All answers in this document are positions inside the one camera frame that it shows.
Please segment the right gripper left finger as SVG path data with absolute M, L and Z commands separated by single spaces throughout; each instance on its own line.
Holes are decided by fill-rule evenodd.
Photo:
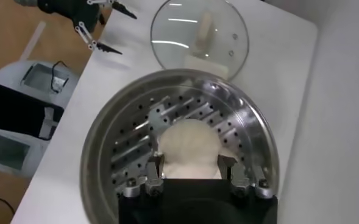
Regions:
M 146 154 L 128 162 L 120 171 L 118 198 L 137 198 L 142 189 L 151 197 L 163 192 L 164 156 L 161 153 Z

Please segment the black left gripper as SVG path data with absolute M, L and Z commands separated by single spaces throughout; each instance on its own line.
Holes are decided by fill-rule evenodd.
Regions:
M 99 6 L 110 6 L 124 15 L 137 19 L 125 5 L 117 0 L 38 0 L 38 8 L 48 14 L 57 13 L 73 22 L 75 31 L 83 39 L 89 50 L 95 49 L 122 55 L 116 49 L 93 39 L 90 32 L 94 32 L 100 12 Z

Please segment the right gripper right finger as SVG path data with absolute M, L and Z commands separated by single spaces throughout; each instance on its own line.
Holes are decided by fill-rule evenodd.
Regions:
M 262 166 L 250 165 L 246 167 L 233 157 L 218 156 L 218 167 L 221 178 L 229 180 L 232 192 L 238 197 L 246 197 L 250 191 L 261 199 L 271 199 L 274 196 L 272 183 L 267 179 Z

